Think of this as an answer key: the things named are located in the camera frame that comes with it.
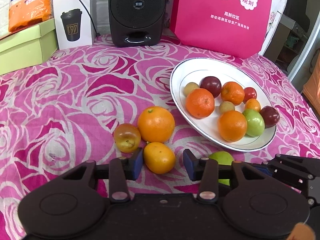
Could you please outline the person's left hand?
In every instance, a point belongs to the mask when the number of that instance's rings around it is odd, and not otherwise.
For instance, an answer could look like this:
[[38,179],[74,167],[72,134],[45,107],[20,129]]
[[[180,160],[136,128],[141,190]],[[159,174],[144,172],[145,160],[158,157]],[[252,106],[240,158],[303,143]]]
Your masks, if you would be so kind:
[[286,240],[315,240],[316,234],[313,229],[305,223],[297,223]]

